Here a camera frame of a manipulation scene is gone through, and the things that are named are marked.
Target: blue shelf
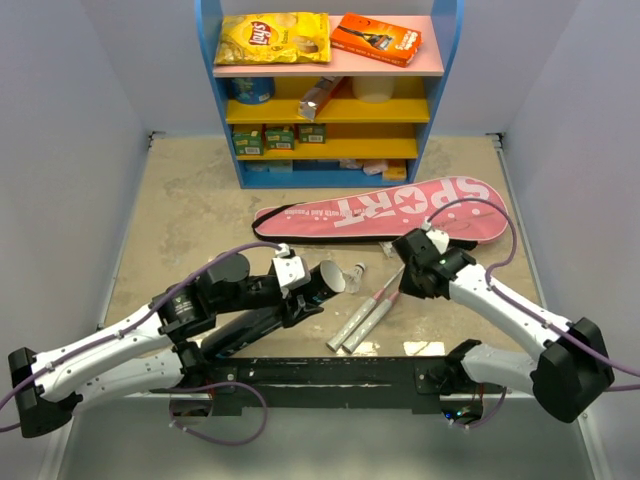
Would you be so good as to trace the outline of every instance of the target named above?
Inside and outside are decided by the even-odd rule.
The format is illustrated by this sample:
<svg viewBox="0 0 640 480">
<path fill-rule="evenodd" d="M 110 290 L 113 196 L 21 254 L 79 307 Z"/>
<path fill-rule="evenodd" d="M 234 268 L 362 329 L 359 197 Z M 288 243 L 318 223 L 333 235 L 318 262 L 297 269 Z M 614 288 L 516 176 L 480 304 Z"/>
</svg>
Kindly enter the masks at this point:
<svg viewBox="0 0 640 480">
<path fill-rule="evenodd" d="M 429 123 L 415 124 L 418 152 L 416 158 L 408 163 L 409 178 L 407 182 L 389 182 L 383 180 L 380 175 L 369 177 L 362 171 L 357 170 L 294 170 L 292 173 L 246 170 L 242 164 L 243 162 L 238 160 L 233 152 L 231 128 L 226 122 L 229 98 L 227 97 L 225 79 L 216 79 L 213 72 L 213 59 L 217 50 L 223 19 L 220 0 L 194 0 L 194 3 L 202 59 L 204 60 L 205 69 L 216 100 L 227 144 L 231 146 L 231 158 L 242 188 L 383 188 L 411 183 L 415 180 L 420 159 L 425 151 L 427 140 L 431 133 L 431 126 L 435 120 L 458 47 L 462 30 L 464 0 L 434 0 L 431 7 L 430 17 L 433 23 L 435 39 L 438 43 L 438 51 L 444 66 L 444 75 L 442 77 L 423 77 L 425 96 L 427 97 L 431 118 Z M 381 155 L 381 158 L 387 158 L 384 153 Z"/>
<path fill-rule="evenodd" d="M 389 182 L 382 175 L 362 170 L 294 170 L 290 173 L 242 172 L 244 188 L 384 188 L 406 182 Z"/>
</svg>

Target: white container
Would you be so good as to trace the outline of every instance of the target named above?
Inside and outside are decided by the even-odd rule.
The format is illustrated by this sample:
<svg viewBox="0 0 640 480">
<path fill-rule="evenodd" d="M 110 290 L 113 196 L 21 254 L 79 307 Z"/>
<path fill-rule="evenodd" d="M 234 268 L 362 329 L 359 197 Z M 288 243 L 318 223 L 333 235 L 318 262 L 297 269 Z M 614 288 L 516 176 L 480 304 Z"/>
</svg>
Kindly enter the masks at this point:
<svg viewBox="0 0 640 480">
<path fill-rule="evenodd" d="M 353 77 L 353 95 L 363 102 L 384 103 L 393 96 L 395 77 Z"/>
<path fill-rule="evenodd" d="M 386 172 L 389 169 L 389 164 L 386 160 L 365 160 L 362 170 L 365 175 L 378 175 L 379 173 Z"/>
</svg>

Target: yellow chip bag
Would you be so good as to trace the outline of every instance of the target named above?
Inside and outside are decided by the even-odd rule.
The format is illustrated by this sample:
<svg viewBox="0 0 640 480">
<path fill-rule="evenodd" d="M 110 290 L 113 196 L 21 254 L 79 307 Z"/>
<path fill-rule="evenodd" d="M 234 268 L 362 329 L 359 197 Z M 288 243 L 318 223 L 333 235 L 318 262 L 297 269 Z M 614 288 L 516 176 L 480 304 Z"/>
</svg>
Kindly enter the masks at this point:
<svg viewBox="0 0 640 480">
<path fill-rule="evenodd" d="M 329 28 L 326 13 L 227 16 L 215 63 L 326 63 L 331 60 Z"/>
</svg>

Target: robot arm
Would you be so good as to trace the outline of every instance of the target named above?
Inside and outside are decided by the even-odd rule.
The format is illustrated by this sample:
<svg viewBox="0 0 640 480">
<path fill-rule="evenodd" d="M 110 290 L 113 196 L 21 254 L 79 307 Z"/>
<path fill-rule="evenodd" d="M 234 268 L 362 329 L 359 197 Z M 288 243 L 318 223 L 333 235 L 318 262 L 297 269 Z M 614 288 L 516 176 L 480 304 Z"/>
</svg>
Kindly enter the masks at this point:
<svg viewBox="0 0 640 480">
<path fill-rule="evenodd" d="M 9 364 L 14 387 L 42 372 L 16 395 L 23 436 L 49 433 L 72 415 L 111 398 L 202 385 L 209 374 L 208 362 L 189 339 L 214 328 L 219 313 L 265 309 L 274 313 L 266 324 L 245 328 L 243 344 L 234 345 L 235 352 L 276 328 L 292 327 L 321 312 L 321 303 L 344 290 L 342 272 L 333 262 L 323 261 L 309 270 L 286 245 L 267 275 L 250 276 L 249 270 L 246 257 L 237 253 L 73 344 L 48 352 L 27 348 L 13 352 Z M 228 350 L 232 340 L 219 342 L 220 348 Z M 172 348 L 150 354 L 167 347 Z M 79 353 L 66 358 L 75 351 Z"/>
<path fill-rule="evenodd" d="M 418 298 L 442 296 L 464 305 L 526 352 L 499 351 L 474 340 L 464 342 L 447 356 L 447 368 L 430 372 L 432 379 L 441 383 L 443 393 L 469 382 L 503 385 L 533 394 L 552 416 L 572 422 L 613 383 L 611 367 L 559 334 L 573 336 L 607 356 L 600 329 L 590 320 L 572 323 L 489 278 L 469 254 L 448 248 L 447 234 L 428 223 L 396 240 L 394 247 L 406 264 L 401 292 Z M 539 319 L 527 311 L 535 312 Z"/>
</svg>

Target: orange box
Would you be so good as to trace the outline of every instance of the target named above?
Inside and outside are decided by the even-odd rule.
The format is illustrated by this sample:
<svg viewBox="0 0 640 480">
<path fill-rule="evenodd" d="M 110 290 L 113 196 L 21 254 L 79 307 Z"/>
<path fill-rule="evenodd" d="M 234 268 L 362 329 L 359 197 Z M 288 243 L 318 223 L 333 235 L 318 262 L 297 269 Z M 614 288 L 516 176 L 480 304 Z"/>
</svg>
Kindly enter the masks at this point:
<svg viewBox="0 0 640 480">
<path fill-rule="evenodd" d="M 340 50 L 406 67 L 422 43 L 422 35 L 397 25 L 347 13 L 331 33 L 331 45 Z"/>
</svg>

